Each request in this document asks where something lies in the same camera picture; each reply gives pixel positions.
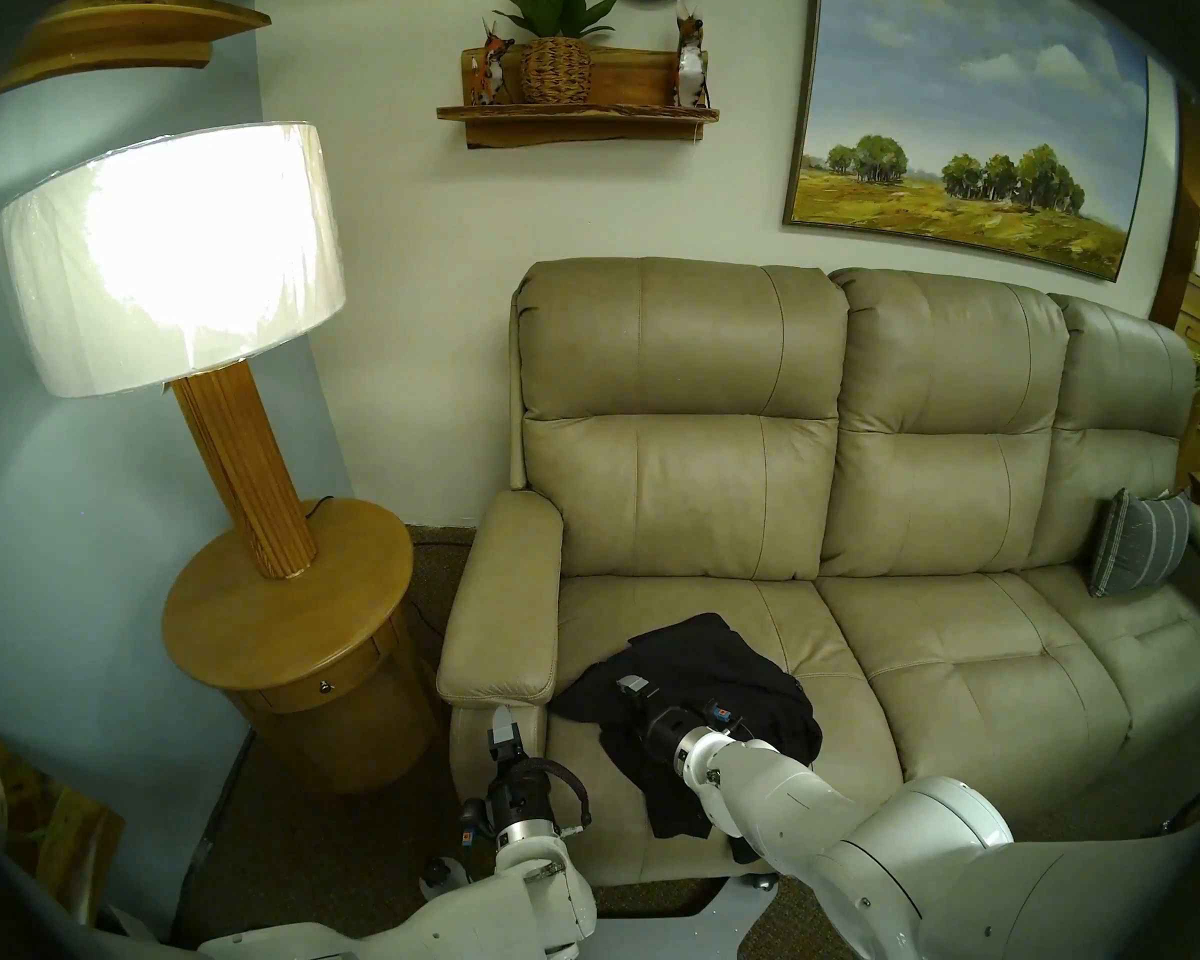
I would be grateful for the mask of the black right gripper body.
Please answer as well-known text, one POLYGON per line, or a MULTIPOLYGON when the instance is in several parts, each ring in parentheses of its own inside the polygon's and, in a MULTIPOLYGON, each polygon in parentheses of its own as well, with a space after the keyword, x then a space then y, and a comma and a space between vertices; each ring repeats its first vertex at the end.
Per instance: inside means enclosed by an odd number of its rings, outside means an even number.
POLYGON ((638 746, 648 758, 668 768, 685 768, 698 740, 710 734, 704 718, 679 704, 646 702, 636 710, 638 746))

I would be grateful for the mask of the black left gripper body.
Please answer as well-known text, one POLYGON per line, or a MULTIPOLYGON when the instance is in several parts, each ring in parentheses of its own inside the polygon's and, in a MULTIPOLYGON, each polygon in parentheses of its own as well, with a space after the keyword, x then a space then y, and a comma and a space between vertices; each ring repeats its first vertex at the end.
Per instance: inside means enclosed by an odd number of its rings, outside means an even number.
POLYGON ((496 767, 487 791, 491 830, 506 830, 518 823, 544 821, 556 827, 550 800, 550 766, 546 758, 506 760, 496 767))

